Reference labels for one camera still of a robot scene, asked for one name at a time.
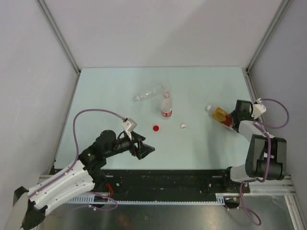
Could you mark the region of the red label plastic bottle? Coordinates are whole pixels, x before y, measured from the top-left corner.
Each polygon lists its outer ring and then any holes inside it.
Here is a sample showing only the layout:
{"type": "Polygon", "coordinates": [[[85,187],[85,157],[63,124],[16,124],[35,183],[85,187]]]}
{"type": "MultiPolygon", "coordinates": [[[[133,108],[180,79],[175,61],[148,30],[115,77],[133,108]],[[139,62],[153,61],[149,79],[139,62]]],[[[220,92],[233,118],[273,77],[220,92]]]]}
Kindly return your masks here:
{"type": "Polygon", "coordinates": [[[161,115],[165,118],[170,118],[173,112],[173,101],[170,92],[163,93],[163,100],[160,108],[161,115]]]}

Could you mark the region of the clear plastic water bottle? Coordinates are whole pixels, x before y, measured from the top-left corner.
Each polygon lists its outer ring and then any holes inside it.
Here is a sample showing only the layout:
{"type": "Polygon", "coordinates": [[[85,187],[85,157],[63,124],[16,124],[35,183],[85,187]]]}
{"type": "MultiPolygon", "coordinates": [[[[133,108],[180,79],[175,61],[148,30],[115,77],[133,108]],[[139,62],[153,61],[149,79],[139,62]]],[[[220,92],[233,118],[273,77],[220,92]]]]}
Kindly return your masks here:
{"type": "Polygon", "coordinates": [[[157,95],[162,94],[165,91],[165,83],[162,81],[154,86],[151,86],[145,90],[142,90],[138,92],[134,97],[134,102],[140,102],[147,99],[150,99],[152,97],[155,97],[157,95]]]}

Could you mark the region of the yellow red tea bottle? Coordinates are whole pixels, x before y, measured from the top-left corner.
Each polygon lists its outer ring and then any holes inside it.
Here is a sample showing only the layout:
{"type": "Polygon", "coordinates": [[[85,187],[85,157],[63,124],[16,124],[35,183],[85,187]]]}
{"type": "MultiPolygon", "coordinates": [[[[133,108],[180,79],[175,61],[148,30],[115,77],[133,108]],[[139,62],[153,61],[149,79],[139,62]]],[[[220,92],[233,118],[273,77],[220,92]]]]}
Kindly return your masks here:
{"type": "Polygon", "coordinates": [[[233,120],[230,114],[228,114],[225,110],[220,107],[213,107],[209,105],[207,106],[206,111],[208,112],[210,118],[222,124],[224,127],[233,130],[233,120]]]}

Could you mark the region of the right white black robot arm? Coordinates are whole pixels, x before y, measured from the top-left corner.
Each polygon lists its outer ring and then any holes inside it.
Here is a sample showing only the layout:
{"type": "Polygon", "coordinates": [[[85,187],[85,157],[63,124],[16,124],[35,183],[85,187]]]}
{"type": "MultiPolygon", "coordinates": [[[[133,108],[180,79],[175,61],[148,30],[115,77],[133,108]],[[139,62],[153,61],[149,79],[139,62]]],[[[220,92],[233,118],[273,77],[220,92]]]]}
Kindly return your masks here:
{"type": "Polygon", "coordinates": [[[237,100],[230,113],[232,129],[246,138],[249,148],[245,163],[229,167],[229,176],[221,180],[226,192],[233,192],[239,183],[280,181],[286,175],[287,142],[265,131],[260,116],[266,112],[261,99],[255,102],[237,100]]]}

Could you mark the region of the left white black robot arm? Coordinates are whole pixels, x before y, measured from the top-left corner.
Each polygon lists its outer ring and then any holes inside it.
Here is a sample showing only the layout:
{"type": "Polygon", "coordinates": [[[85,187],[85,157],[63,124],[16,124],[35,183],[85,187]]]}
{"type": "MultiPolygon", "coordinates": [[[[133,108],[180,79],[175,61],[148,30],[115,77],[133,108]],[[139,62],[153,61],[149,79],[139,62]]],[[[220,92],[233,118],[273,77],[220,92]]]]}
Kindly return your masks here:
{"type": "Polygon", "coordinates": [[[106,165],[107,158],[129,151],[141,160],[155,150],[144,141],[145,137],[136,132],[118,138],[114,131],[105,130],[66,168],[29,189],[23,186],[17,188],[13,202],[16,204],[23,195],[27,195],[28,200],[17,219],[16,228],[31,230],[70,199],[92,190],[102,191],[106,186],[102,167],[106,165]]]}

